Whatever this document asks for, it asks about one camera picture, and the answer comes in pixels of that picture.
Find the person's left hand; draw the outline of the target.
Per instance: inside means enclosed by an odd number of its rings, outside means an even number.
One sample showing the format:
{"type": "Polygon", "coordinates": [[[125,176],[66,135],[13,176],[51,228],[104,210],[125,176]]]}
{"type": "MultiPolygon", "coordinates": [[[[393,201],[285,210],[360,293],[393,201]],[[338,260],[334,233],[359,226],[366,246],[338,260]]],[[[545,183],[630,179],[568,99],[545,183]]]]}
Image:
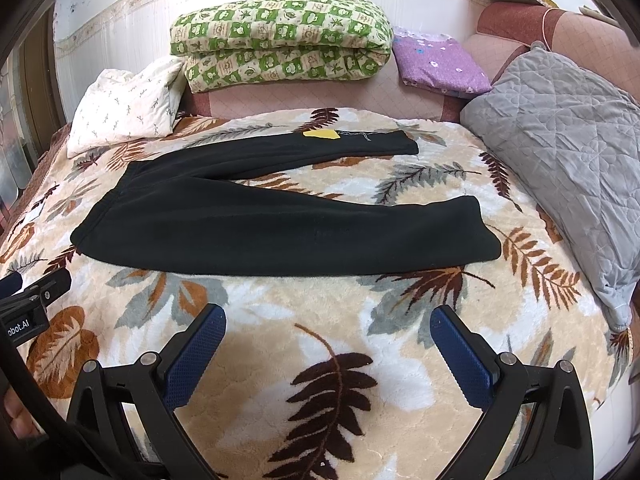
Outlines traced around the person's left hand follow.
{"type": "Polygon", "coordinates": [[[10,419],[10,427],[17,439],[38,437],[39,429],[16,392],[9,388],[3,398],[3,409],[10,419]]]}

